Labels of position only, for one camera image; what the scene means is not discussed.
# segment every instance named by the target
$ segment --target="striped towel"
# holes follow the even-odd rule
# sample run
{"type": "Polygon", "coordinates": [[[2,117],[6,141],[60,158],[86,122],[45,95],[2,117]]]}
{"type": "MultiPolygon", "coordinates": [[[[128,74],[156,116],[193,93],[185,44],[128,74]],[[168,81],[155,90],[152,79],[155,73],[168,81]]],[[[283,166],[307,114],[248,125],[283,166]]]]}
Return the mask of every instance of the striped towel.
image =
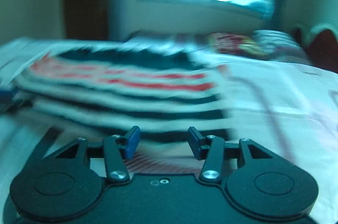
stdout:
{"type": "Polygon", "coordinates": [[[213,72],[183,52],[79,49],[46,55],[14,82],[36,96],[35,110],[109,135],[124,135],[136,125],[143,139],[185,141],[194,126],[228,139],[229,119],[213,72]]]}

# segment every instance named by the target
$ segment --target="metal screw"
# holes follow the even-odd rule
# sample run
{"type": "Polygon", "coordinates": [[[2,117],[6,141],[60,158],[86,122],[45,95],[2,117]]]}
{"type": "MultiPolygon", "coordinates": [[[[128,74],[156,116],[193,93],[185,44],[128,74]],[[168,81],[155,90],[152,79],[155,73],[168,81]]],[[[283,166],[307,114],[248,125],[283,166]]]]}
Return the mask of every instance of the metal screw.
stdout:
{"type": "Polygon", "coordinates": [[[153,180],[153,181],[150,182],[150,185],[158,186],[159,185],[159,181],[158,180],[153,180]]]}
{"type": "Polygon", "coordinates": [[[169,180],[168,179],[161,179],[160,182],[162,184],[168,184],[169,183],[169,180]]]}
{"type": "Polygon", "coordinates": [[[126,178],[127,174],[123,171],[113,171],[110,173],[110,177],[117,180],[126,178]]]}
{"type": "Polygon", "coordinates": [[[216,179],[219,177],[219,173],[217,171],[207,170],[203,172],[203,177],[206,179],[216,179]]]}

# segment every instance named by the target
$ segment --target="colorful pillow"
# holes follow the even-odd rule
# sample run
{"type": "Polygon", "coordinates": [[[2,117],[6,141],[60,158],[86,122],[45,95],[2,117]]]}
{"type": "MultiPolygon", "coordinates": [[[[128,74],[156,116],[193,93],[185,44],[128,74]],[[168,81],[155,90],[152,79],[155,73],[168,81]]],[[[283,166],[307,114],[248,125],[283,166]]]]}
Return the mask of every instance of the colorful pillow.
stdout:
{"type": "Polygon", "coordinates": [[[212,33],[209,44],[218,52],[254,59],[264,59],[264,51],[250,37],[236,33],[212,33]]]}
{"type": "Polygon", "coordinates": [[[272,54],[281,48],[301,50],[302,48],[287,33],[275,30],[256,30],[252,34],[253,39],[266,54],[272,54]]]}

